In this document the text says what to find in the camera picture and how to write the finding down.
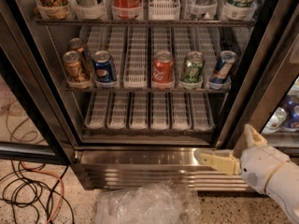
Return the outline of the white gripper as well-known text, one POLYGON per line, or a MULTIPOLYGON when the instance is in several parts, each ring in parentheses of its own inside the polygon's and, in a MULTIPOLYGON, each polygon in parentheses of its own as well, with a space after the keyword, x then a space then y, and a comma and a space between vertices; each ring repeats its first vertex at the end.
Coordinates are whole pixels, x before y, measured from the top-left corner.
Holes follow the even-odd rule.
POLYGON ((241 161, 242 179, 258 193, 265 194, 267 183, 272 175, 289 162, 290 157, 268 146, 266 139, 250 124, 245 125, 244 134, 248 148, 242 152, 240 160, 234 156, 232 150, 228 149, 196 149, 193 156, 200 164, 226 175, 239 175, 241 161))

